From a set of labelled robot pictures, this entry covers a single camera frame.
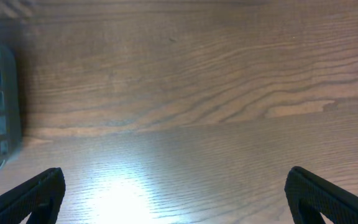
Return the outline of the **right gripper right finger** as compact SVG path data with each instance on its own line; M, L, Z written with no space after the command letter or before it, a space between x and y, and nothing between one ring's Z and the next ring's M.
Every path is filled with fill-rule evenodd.
M358 197L302 167L289 171L285 195L295 224L358 224Z

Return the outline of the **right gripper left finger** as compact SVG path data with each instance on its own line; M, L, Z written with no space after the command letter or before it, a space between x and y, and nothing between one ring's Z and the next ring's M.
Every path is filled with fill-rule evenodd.
M49 168L0 195L0 223L55 224L64 195L62 169Z

